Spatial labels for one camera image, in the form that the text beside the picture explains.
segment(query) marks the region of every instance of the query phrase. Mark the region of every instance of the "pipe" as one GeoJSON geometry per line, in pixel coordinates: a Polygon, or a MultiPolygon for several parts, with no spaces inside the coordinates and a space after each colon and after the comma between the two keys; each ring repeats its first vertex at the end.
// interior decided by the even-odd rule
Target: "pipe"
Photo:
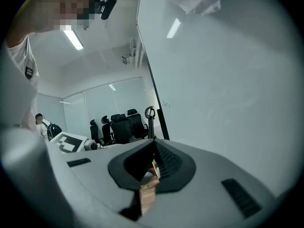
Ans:
{"type": "Polygon", "coordinates": [[[139,48],[141,47],[141,39],[139,38],[139,35],[137,36],[136,40],[136,52],[135,52],[135,67],[138,67],[138,59],[139,59],[139,48]]]}
{"type": "Polygon", "coordinates": [[[138,67],[142,67],[142,63],[143,63],[143,55],[144,55],[144,50],[143,50],[143,47],[142,47],[142,50],[141,50],[141,56],[139,58],[139,65],[138,67]]]}

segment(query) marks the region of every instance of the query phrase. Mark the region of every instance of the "person with backpack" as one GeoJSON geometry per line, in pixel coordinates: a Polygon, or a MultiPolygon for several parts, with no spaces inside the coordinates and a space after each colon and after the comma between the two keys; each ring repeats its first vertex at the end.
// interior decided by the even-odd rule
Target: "person with backpack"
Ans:
{"type": "Polygon", "coordinates": [[[43,118],[43,115],[38,113],[35,116],[36,119],[36,131],[41,135],[45,140],[48,141],[48,127],[51,125],[51,122],[43,118]]]}

